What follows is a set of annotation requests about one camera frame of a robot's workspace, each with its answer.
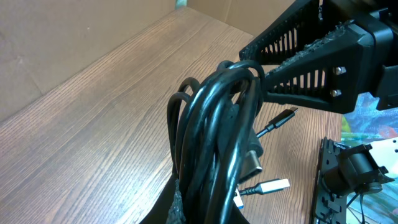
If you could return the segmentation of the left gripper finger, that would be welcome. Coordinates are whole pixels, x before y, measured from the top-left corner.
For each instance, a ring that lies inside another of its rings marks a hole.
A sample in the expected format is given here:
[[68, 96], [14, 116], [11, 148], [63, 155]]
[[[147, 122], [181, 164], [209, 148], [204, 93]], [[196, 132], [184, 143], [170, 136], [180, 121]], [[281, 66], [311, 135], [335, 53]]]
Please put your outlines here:
[[186, 223], [177, 174], [172, 174], [159, 198], [140, 224]]

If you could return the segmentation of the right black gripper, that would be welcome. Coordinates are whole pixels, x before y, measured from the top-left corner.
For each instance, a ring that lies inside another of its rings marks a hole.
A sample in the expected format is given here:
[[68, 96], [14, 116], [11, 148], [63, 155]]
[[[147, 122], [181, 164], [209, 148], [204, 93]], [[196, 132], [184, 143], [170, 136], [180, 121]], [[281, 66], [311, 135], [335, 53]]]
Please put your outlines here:
[[283, 62], [266, 75], [264, 100], [345, 114], [370, 93], [377, 110], [397, 107], [397, 3], [327, 1], [325, 21], [336, 26], [321, 39], [318, 8], [319, 0], [294, 1], [239, 51], [240, 60]]

